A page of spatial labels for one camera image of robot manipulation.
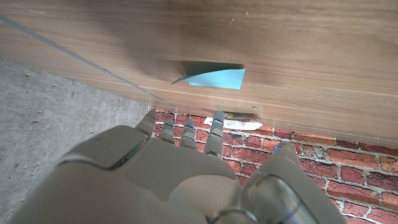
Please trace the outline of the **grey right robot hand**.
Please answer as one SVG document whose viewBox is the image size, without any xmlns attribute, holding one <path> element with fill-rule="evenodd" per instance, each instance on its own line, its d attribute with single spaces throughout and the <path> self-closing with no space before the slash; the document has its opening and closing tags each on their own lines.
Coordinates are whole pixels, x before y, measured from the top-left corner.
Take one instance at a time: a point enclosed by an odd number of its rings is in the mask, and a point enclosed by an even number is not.
<svg viewBox="0 0 398 224">
<path fill-rule="evenodd" d="M 193 121 L 174 141 L 157 113 L 76 145 L 11 218 L 12 223 L 343 223 L 333 202 L 303 171 L 296 148 L 280 142 L 241 185 L 223 160 L 224 113 L 213 117 L 203 152 Z"/>
</svg>

